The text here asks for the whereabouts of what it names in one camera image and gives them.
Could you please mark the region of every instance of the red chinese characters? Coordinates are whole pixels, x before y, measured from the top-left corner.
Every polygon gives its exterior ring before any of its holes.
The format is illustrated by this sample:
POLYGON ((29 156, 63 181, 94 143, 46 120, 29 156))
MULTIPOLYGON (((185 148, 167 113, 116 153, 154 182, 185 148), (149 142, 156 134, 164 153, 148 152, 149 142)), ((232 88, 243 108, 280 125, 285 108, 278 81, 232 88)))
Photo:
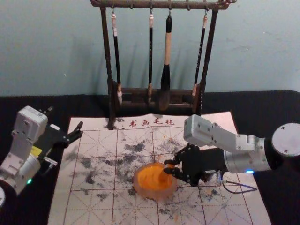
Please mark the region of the red chinese characters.
POLYGON ((163 124, 163 123, 159 123, 159 118, 156 118, 155 121, 153 123, 156 123, 156 124, 163 124))
POLYGON ((175 125, 172 120, 166 120, 165 123, 169 125, 175 125))
POLYGON ((136 123, 135 123, 135 122, 136 122, 136 120, 135 120, 135 121, 131 121, 131 123, 130 123, 129 126, 130 126, 130 127, 135 127, 135 126, 136 126, 136 123))
POLYGON ((144 121, 142 122, 142 127, 145 126, 145 125, 149 125, 149 122, 148 122, 147 120, 144 120, 144 121))

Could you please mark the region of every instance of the yellow label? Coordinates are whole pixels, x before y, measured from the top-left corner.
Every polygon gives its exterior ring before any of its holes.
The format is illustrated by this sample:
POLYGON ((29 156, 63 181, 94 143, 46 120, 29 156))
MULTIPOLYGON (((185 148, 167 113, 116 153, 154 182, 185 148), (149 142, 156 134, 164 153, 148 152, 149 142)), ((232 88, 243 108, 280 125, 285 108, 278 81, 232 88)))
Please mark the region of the yellow label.
POLYGON ((41 154, 42 150, 37 148, 36 146, 33 146, 32 149, 31 149, 31 154, 38 157, 39 154, 41 154))

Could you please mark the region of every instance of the orange container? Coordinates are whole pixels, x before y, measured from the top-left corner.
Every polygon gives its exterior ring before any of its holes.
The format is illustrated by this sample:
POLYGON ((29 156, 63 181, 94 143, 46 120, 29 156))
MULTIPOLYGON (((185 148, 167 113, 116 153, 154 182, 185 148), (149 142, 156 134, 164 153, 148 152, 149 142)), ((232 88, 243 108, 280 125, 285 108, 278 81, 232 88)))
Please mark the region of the orange container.
POLYGON ((177 180, 172 175, 166 174, 162 163, 150 163, 139 168, 133 178, 136 192, 147 198, 164 199, 173 194, 177 180))

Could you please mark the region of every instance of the hanging brush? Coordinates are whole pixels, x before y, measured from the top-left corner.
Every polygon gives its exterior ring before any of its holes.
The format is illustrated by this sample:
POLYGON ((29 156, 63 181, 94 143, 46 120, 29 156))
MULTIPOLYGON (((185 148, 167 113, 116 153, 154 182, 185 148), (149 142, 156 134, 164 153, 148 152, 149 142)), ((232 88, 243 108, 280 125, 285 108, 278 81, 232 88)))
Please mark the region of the hanging brush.
POLYGON ((117 95, 120 105, 122 104, 122 87, 121 87, 121 76, 120 76, 120 62, 119 62, 119 48, 118 48, 118 32, 117 32, 117 17, 114 14, 114 7, 112 7, 112 30, 113 30, 113 43, 114 53, 116 57, 117 67, 117 95))
POLYGON ((200 47, 199 47, 199 53, 198 53, 198 61, 197 61, 196 74, 195 74, 195 82, 194 82, 194 88, 193 88, 193 92, 192 92, 193 98, 196 95, 197 80, 198 80, 198 74, 199 74, 199 67, 200 67, 200 61, 201 61, 201 55, 202 55, 202 48, 203 48, 203 40, 204 40, 204 35, 205 35, 206 23, 207 23, 207 10, 205 10, 205 16, 203 18, 203 26, 202 26, 202 34, 201 34, 200 47))
POLYGON ((172 34, 172 17, 171 10, 166 20, 165 33, 165 64, 160 82, 159 109, 164 111, 168 108, 170 102, 170 54, 171 54, 171 34, 172 34))
POLYGON ((153 21, 152 9, 149 17, 149 84, 148 84, 148 103, 151 102, 152 95, 152 43, 153 43, 153 21))

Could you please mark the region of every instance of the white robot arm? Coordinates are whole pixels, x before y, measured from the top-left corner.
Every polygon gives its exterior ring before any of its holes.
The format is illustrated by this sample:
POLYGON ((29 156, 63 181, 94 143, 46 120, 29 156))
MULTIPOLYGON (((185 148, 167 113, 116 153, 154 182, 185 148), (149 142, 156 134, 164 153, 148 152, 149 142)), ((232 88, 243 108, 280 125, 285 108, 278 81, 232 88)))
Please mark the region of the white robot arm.
POLYGON ((253 135, 236 135, 216 123, 192 115, 185 120, 184 139, 189 144, 175 154, 167 164, 180 164, 178 168, 165 172, 180 180, 198 185, 199 179, 207 181, 212 173, 219 176, 218 184, 225 172, 249 173, 278 168, 288 161, 298 169, 300 159, 300 124, 288 123, 279 127, 271 138, 253 135), (202 146, 218 149, 200 150, 202 146))
POLYGON ((82 122, 70 134, 54 124, 47 124, 51 111, 51 107, 47 111, 38 111, 26 106, 18 112, 10 151, 0 165, 0 208, 6 198, 5 193, 19 195, 44 161, 49 163, 49 169, 57 165, 48 157, 53 147, 66 148, 82 136, 82 122))

